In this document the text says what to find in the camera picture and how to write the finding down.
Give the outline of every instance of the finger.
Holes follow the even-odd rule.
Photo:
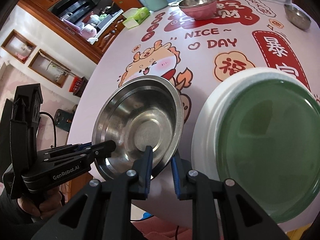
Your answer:
[[[36,205],[27,197],[22,196],[18,199],[19,207],[30,215],[35,217],[40,217],[40,211],[37,209]]]
[[[57,186],[57,187],[54,187],[54,188],[48,190],[48,191],[47,191],[47,195],[48,195],[48,196],[52,196],[52,195],[56,194],[56,193],[59,192],[59,191],[60,191],[60,187]]]
[[[62,196],[60,192],[57,192],[56,194],[50,196],[47,200],[45,200],[39,205],[40,211],[48,212],[56,209],[59,206],[59,204],[61,204],[61,199]]]
[[[48,211],[48,212],[42,212],[41,213],[41,219],[42,220],[48,220],[50,217],[52,217],[55,213],[57,213],[59,210],[60,210],[60,208],[62,208],[62,205],[61,205],[61,203],[60,203],[60,205],[56,208],[56,209],[54,209],[54,210],[51,210],[51,211]]]

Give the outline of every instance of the teal canister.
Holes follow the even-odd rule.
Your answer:
[[[147,8],[150,11],[159,11],[168,6],[167,0],[144,0]]]

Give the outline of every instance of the screw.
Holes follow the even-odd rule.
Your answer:
[[[232,187],[235,185],[235,181],[233,179],[226,179],[225,184],[229,187]]]
[[[135,171],[135,170],[128,170],[127,171],[127,175],[129,176],[129,177],[133,177],[133,176],[135,176],[137,174],[137,172]]]
[[[191,171],[188,172],[188,174],[191,177],[196,177],[196,176],[198,176],[199,173],[196,170],[191,170]]]
[[[97,187],[99,185],[99,181],[97,179],[92,179],[89,181],[89,185],[91,187]]]

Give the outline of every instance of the pink cloth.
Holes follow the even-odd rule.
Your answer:
[[[148,240],[175,240],[177,225],[161,220],[157,217],[151,217],[144,221],[134,222],[133,225],[142,232]],[[178,240],[191,240],[192,230],[179,227]]]

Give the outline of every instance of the small metal bowl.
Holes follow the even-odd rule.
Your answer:
[[[110,158],[95,161],[100,175],[116,178],[151,145],[157,176],[177,150],[183,121],[180,95],[168,80],[147,75],[125,83],[104,104],[93,128],[93,144],[116,142]]]
[[[196,8],[205,4],[210,4],[216,0],[183,0],[179,3],[180,9]]]
[[[288,4],[284,5],[284,10],[289,22],[291,22],[294,26],[302,30],[307,30],[310,28],[311,20],[304,12]]]

